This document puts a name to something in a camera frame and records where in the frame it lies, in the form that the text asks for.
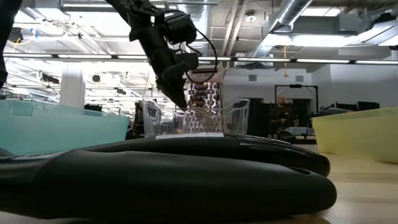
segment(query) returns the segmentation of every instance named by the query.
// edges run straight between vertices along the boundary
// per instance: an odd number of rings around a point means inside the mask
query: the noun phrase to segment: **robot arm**
[[[163,11],[148,0],[106,0],[131,26],[130,41],[138,40],[149,59],[155,74],[156,84],[178,107],[186,108],[183,92],[184,73],[199,66],[198,55],[176,54],[172,45],[195,41],[197,29],[189,15],[182,11]]]

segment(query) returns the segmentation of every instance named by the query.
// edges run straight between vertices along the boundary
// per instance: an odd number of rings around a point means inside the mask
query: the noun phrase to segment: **white pillar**
[[[60,105],[84,108],[86,85],[80,63],[66,63],[62,72]]]

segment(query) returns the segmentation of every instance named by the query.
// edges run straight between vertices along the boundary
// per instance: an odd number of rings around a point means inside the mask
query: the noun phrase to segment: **metal grater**
[[[188,109],[185,112],[183,133],[222,133],[222,84],[189,83]]]

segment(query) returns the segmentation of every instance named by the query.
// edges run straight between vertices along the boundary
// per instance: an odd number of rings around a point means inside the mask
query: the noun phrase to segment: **ceiling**
[[[78,1],[71,0],[74,3],[87,3],[90,0]],[[170,7],[183,8],[181,4],[175,4],[176,1],[170,1]],[[231,9],[234,0],[212,1],[207,0],[211,12],[208,18],[208,37],[216,47],[218,55],[222,53],[224,37],[226,36],[227,23],[230,20]],[[303,16],[336,16],[346,8],[352,7],[350,13],[358,11],[376,10],[381,7],[397,4],[397,1],[342,1],[342,0],[315,0],[309,8],[304,11]],[[156,5],[162,5],[164,2],[154,2]],[[279,10],[281,1],[249,1],[247,10],[253,10],[256,20],[248,22],[242,20],[237,41],[231,48],[231,54],[241,52],[250,52],[254,50],[262,41],[261,27],[267,15]],[[61,12],[54,15],[54,11],[40,11],[40,19],[33,19],[24,13],[18,13],[14,27],[22,28],[24,41],[21,44],[8,43],[4,52],[17,53],[43,53],[43,54],[129,54],[144,55],[138,41],[130,42],[128,35],[130,27],[115,12],[97,11],[68,11],[67,14]],[[234,18],[235,26],[240,12]],[[57,17],[60,22],[49,22],[51,18]],[[37,38],[33,37],[32,30],[36,30]],[[286,46],[283,48],[274,47],[270,54],[274,57],[295,57],[295,58],[359,58],[359,59],[380,59],[390,54],[388,47],[367,46],[347,49],[337,47],[297,47]],[[23,60],[20,58],[7,59],[7,69],[10,73],[8,82],[15,85],[47,85],[38,77],[40,73],[58,78],[62,81],[62,72],[65,64],[54,61]],[[86,91],[86,99],[98,99],[95,101],[87,100],[87,103],[103,104],[105,111],[112,111],[134,116],[134,103],[139,98],[153,97],[157,98],[163,106],[174,108],[174,104],[164,95],[156,90],[155,74],[148,63],[126,63],[126,62],[83,62],[81,63],[83,73],[85,74],[86,85],[89,89]],[[284,64],[275,63],[274,68],[282,68]],[[310,65],[293,65],[297,68],[308,68]],[[93,75],[100,75],[101,81],[94,82]],[[96,90],[98,86],[133,86],[135,90],[128,90],[126,95],[120,95],[116,90]],[[25,92],[40,93],[47,95],[54,102],[57,102],[59,89],[35,89],[20,88],[10,89],[14,94],[23,94]],[[129,96],[126,100],[114,102],[106,97],[100,96]]]

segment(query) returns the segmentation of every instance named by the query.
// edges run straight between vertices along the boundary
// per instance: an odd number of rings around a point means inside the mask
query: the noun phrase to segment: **wooden table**
[[[398,223],[398,165],[326,155],[337,202],[329,210],[287,220],[256,224],[393,224]],[[1,224],[86,224],[73,220],[36,220],[0,212]]]

